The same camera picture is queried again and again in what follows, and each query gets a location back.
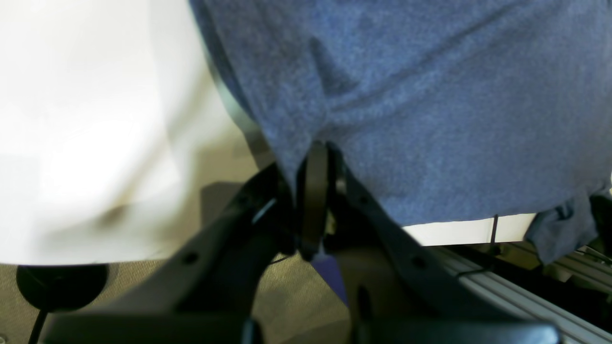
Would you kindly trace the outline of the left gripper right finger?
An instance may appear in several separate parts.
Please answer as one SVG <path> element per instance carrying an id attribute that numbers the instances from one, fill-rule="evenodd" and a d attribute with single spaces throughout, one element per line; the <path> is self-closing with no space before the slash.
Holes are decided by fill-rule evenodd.
<path id="1" fill-rule="evenodd" d="M 503 311 L 451 276 L 385 213 L 331 144 L 311 146 L 297 191 L 297 250 L 310 262 L 336 261 L 352 344 L 560 342 L 553 323 Z"/>

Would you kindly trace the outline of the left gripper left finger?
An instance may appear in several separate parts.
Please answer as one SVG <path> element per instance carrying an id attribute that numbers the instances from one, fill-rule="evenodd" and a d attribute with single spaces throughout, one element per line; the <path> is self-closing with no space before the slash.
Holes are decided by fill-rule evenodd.
<path id="1" fill-rule="evenodd" d="M 214 222 L 124 296 L 55 316 L 44 344 L 260 344 L 260 278 L 295 252 L 293 209 L 277 165 L 249 179 Z"/>

